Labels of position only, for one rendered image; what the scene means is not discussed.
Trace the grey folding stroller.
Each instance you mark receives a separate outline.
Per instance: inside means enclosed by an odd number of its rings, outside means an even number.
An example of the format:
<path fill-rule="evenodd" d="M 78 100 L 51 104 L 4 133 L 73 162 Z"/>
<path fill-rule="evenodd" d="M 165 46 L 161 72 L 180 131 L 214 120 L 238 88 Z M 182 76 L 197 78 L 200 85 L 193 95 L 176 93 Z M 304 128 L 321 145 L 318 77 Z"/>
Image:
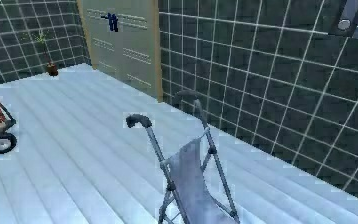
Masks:
<path fill-rule="evenodd" d="M 173 105 L 179 107 L 184 96 L 193 97 L 194 107 L 198 111 L 199 120 L 203 126 L 203 133 L 167 159 L 164 158 L 155 137 L 151 120 L 141 114 L 131 114 L 126 118 L 129 128 L 137 123 L 145 128 L 166 178 L 166 191 L 159 208 L 158 224 L 163 224 L 164 221 L 174 224 L 173 218 L 169 218 L 166 214 L 168 206 L 173 202 L 176 203 L 179 210 L 178 216 L 182 218 L 184 224 L 240 224 L 199 95 L 193 90 L 181 90 L 175 94 Z M 214 198 L 206 186 L 204 171 L 211 158 L 215 161 L 229 208 Z"/>

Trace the beige room door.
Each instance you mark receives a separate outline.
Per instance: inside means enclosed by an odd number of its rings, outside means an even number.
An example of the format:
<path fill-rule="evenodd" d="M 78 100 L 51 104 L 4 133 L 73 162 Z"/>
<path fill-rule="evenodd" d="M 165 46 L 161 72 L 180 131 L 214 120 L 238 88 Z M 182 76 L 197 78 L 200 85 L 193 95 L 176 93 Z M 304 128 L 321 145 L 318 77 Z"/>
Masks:
<path fill-rule="evenodd" d="M 76 0 L 92 67 L 163 100 L 158 0 Z M 118 17 L 109 30 L 108 13 Z"/>

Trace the house plant in brown pot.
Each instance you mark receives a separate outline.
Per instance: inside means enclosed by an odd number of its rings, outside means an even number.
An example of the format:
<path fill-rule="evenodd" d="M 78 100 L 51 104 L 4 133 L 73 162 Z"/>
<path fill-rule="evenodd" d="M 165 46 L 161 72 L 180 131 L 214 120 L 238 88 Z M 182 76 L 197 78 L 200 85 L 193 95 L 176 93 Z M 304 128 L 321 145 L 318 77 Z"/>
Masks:
<path fill-rule="evenodd" d="M 58 76 L 59 75 L 58 68 L 51 60 L 49 51 L 47 49 L 46 34 L 42 30 L 39 30 L 37 34 L 33 35 L 33 37 L 34 37 L 35 41 L 38 44 L 40 44 L 42 47 L 43 54 L 47 60 L 46 71 L 47 71 L 48 75 L 52 76 L 52 77 Z"/>

